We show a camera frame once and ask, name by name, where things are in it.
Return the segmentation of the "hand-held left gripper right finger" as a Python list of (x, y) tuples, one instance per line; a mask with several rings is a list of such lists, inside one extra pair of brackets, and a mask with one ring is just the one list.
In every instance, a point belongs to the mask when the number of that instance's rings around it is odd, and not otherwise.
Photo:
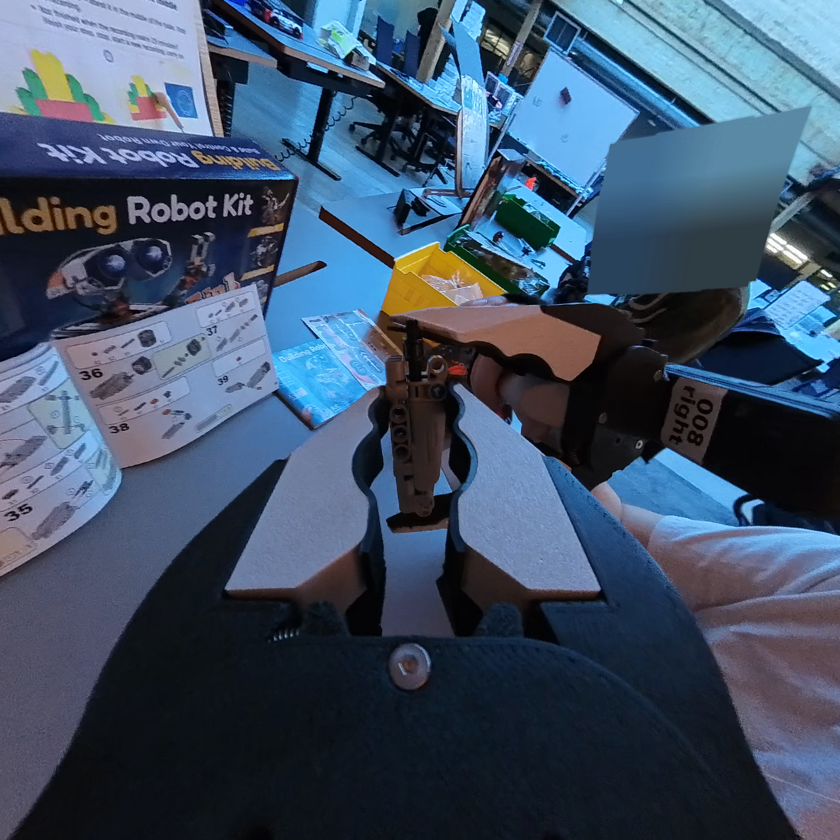
[(437, 588), (455, 635), (473, 634), (500, 603), (530, 629), (540, 604), (600, 600), (543, 455), (463, 385), (449, 393), (442, 471), (452, 493)]

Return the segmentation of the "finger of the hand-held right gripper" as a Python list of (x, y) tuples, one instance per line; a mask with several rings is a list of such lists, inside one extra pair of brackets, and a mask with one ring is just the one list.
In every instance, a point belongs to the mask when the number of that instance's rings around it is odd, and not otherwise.
[(495, 362), (503, 374), (573, 382), (611, 359), (609, 339), (535, 305), (426, 308), (391, 319), (397, 329), (415, 321), (422, 338), (473, 350), (471, 382), (481, 360)]
[(514, 374), (486, 356), (477, 356), (471, 366), (471, 391), (499, 417), (515, 416), (521, 434), (544, 454), (563, 458), (561, 437), (569, 384)]

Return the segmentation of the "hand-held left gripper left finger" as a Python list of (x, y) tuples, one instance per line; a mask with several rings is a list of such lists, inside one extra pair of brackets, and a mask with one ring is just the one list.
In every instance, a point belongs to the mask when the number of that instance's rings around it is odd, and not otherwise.
[(239, 599), (330, 602), (351, 632), (381, 635), (384, 388), (368, 391), (285, 461), (225, 587)]

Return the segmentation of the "grey building block assembly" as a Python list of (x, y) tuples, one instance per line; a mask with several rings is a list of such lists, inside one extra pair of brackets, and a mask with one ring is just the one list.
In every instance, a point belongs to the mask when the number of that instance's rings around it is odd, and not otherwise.
[(399, 512), (387, 519), (395, 533), (444, 529), (451, 494), (436, 496), (447, 443), (448, 366), (427, 358), (417, 320), (405, 322), (402, 355), (385, 363), (385, 399)]

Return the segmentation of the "grey desk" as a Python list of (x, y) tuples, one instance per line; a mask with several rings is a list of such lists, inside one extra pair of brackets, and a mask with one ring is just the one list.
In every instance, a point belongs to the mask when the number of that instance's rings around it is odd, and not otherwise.
[[(303, 317), (360, 308), (376, 319), (391, 268), (296, 201), (280, 272), (320, 268), (271, 295), (266, 326), (277, 351), (308, 340)], [(98, 515), (1, 582), (1, 832), (8, 838), (42, 792), (75, 731), (99, 671), (132, 614), (174, 557), (266, 467), (310, 433), (267, 397), (164, 458), (126, 469)], [(453, 635), (436, 579), (443, 532), (391, 534), (391, 455), (373, 492), (383, 523), (383, 629)], [(633, 505), (733, 524), (741, 490), (666, 451), (611, 484)]]

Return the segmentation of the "long desk with black legs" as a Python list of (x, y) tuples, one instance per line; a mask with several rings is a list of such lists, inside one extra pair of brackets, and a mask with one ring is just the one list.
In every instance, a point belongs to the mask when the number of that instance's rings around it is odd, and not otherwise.
[(308, 144), (295, 144), (289, 139), (283, 139), (282, 143), (291, 154), (301, 157), (334, 181), (340, 181), (340, 174), (320, 162), (333, 100), (338, 93), (367, 98), (373, 89), (382, 89), (384, 81), (369, 70), (353, 68), (333, 56), (320, 46), (313, 29), (307, 24), (301, 26), (302, 37), (294, 38), (264, 23), (246, 7), (236, 3), (213, 1), (212, 6), (242, 36), (265, 47), (281, 74), (320, 89), (318, 110)]

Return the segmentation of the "person's right hand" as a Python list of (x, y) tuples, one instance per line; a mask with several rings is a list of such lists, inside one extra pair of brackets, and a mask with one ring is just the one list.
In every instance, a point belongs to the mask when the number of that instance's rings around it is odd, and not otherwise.
[(622, 523), (646, 549), (663, 515), (625, 503), (607, 483), (594, 487), (591, 493), (616, 520)]

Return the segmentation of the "clear plastic bags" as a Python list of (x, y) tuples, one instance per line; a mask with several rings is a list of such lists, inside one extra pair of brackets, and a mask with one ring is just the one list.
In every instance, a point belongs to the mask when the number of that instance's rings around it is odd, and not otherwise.
[(457, 271), (451, 277), (424, 274), (421, 280), (456, 306), (479, 301), (484, 297), (478, 283), (468, 283)]

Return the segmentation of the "green plastic bin with bags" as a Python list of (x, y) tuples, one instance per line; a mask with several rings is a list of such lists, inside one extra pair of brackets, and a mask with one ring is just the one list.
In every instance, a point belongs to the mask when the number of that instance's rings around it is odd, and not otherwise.
[(467, 225), (457, 227), (447, 236), (444, 251), (464, 260), (504, 292), (541, 298), (550, 288), (549, 281), (525, 258), (510, 255), (474, 233)]

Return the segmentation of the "yellow plastic bin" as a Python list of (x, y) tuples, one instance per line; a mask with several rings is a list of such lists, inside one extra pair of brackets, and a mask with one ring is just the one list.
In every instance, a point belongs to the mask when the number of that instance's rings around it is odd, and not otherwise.
[(457, 301), (443, 291), (429, 284), (426, 278), (462, 281), (454, 289), (460, 293), (472, 287), (479, 290), (479, 298), (492, 298), (504, 294), (504, 290), (484, 276), (475, 267), (451, 251), (444, 251), (438, 243), (432, 243), (398, 257), (392, 270), (382, 311), (395, 316), (427, 308), (451, 308)]

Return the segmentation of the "blue booklet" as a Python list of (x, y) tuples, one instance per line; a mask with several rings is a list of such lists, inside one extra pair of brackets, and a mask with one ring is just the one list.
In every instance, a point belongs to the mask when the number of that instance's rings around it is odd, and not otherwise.
[(311, 430), (356, 403), (365, 389), (323, 341), (272, 354), (280, 398)]

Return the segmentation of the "brown framed board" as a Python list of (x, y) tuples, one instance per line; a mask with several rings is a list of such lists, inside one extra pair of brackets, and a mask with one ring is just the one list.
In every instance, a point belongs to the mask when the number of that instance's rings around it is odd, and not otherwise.
[(458, 227), (477, 229), (492, 218), (501, 198), (518, 184), (525, 163), (524, 156), (510, 150), (494, 153), (465, 206)]

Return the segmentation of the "small black device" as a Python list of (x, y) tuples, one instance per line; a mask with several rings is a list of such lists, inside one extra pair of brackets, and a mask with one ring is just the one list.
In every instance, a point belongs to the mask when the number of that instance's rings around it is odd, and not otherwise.
[(429, 213), (429, 207), (424, 200), (407, 189), (400, 192), (392, 211), (397, 231), (401, 235), (409, 233), (425, 220)]

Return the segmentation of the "grey table with brown edge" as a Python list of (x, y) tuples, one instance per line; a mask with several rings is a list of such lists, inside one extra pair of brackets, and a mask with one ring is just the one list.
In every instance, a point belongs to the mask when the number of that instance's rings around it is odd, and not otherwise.
[[(319, 218), (392, 268), (398, 257), (434, 242), (443, 244), (459, 220), (459, 214), (436, 218), (433, 224), (401, 234), (393, 216), (399, 196), (400, 192), (394, 192), (328, 202), (322, 205)], [(551, 280), (557, 280), (565, 266), (583, 255), (592, 234), (575, 220), (555, 213), (553, 207), (548, 211), (558, 218), (559, 235), (549, 248), (532, 256), (544, 264)]]

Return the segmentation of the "white instruction booklet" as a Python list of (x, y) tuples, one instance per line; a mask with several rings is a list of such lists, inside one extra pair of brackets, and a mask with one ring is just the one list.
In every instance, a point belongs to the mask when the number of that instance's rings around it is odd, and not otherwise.
[(2, 361), (1, 575), (277, 389), (264, 307), (253, 284)]

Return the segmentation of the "whiteboard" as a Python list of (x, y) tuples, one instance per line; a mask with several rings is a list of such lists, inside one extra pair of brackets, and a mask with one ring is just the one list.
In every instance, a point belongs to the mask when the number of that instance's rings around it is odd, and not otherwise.
[(514, 109), (508, 134), (573, 185), (588, 186), (639, 111), (550, 51)]

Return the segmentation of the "brown wooden strip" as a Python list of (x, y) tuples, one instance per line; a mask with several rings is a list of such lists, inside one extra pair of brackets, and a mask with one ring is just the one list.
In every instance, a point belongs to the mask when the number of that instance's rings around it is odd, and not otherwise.
[(303, 266), (278, 272), (274, 279), (273, 288), (279, 288), (291, 283), (294, 280), (309, 276), (319, 270), (325, 269), (327, 264), (323, 260), (314, 260)]

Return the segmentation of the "dark blue robot kit box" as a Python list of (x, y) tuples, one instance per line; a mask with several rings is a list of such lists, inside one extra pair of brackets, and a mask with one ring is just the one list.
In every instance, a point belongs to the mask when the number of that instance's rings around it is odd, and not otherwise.
[(1, 358), (254, 286), (298, 178), (243, 139), (2, 113)]

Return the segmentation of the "red toy car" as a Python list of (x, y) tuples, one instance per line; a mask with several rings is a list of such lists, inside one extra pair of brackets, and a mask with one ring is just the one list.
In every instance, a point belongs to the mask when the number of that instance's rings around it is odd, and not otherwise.
[(294, 39), (303, 39), (302, 18), (282, 3), (247, 1), (247, 6), (249, 12), (263, 24), (273, 27)]

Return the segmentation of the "white instruction poster board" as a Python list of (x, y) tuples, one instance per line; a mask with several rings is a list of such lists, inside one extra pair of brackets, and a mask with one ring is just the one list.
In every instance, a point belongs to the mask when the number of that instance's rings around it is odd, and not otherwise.
[(1, 110), (218, 136), (197, 1), (2, 1)]

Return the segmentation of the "wooden post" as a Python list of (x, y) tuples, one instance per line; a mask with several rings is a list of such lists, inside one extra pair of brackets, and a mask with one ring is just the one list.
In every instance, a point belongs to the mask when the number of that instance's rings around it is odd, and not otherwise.
[(436, 67), (445, 48), (445, 32), (450, 27), (450, 19), (456, 6), (456, 1), (437, 1), (440, 4), (434, 31), (429, 37), (427, 47), (420, 58), (416, 79), (422, 83), (429, 82), (436, 75)]

